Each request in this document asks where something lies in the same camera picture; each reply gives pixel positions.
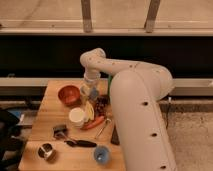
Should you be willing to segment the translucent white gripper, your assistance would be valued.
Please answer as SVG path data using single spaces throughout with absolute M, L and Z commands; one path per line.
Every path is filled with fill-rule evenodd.
M 80 88 L 80 94 L 83 98 L 89 99 L 89 94 L 92 88 L 96 88 L 97 89 L 97 85 L 96 84 L 92 84 L 92 83 L 88 83 L 88 82 L 84 82 Z

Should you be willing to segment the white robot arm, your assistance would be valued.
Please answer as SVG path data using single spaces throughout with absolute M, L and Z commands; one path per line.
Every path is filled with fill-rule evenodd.
M 170 71 L 142 61 L 108 59 L 96 48 L 80 56 L 84 79 L 113 77 L 110 102 L 126 171 L 178 171 L 158 101 L 173 89 Z

